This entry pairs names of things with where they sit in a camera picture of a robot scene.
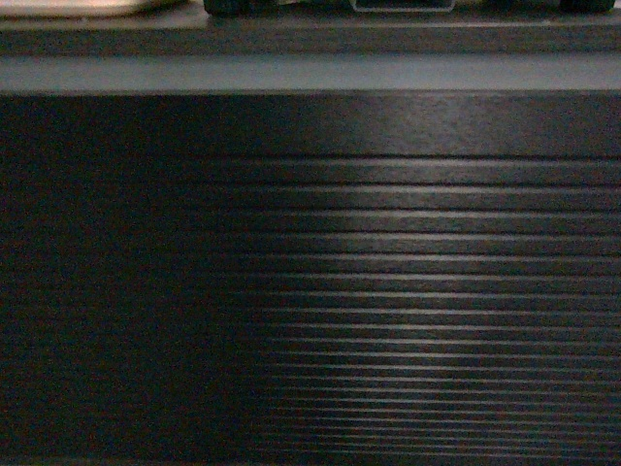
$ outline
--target black drawer front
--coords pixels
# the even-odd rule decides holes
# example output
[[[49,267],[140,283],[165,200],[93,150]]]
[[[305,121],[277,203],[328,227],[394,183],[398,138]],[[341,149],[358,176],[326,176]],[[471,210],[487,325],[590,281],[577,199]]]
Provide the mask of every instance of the black drawer front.
[[[326,99],[347,115],[361,105],[287,98]],[[597,104],[600,122],[619,109],[600,94],[485,99],[531,99],[557,116]],[[583,134],[588,153],[566,139],[548,146],[564,153],[326,153],[315,140],[300,154],[248,132],[231,142],[219,126],[183,132],[199,110],[233,118],[233,104],[272,101],[3,101],[14,131],[27,116],[62,124],[41,122],[38,147],[4,146],[0,453],[621,461],[618,122],[605,137]],[[120,110],[157,108],[171,139],[134,117],[135,139],[104,147],[97,125],[121,131]],[[434,112],[422,123],[444,115]],[[275,141],[274,120],[261,118]]]

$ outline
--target dark countertop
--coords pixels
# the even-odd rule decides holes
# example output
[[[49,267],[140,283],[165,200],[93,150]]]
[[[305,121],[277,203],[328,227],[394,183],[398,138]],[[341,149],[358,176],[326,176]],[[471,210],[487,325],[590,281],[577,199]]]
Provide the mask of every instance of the dark countertop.
[[[621,10],[572,16],[541,4],[502,14],[458,3],[449,14],[410,15],[290,5],[214,18],[194,0],[136,17],[0,19],[0,56],[620,50]]]

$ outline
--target black furniture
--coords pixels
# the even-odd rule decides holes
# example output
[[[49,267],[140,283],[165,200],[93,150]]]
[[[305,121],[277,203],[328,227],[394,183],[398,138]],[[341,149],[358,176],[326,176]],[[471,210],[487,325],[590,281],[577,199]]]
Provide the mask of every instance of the black furniture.
[[[278,34],[200,9],[0,25],[3,462],[619,462],[619,16],[376,17],[378,52],[473,49],[373,68],[205,54]],[[314,20],[359,34],[295,10],[279,47]]]

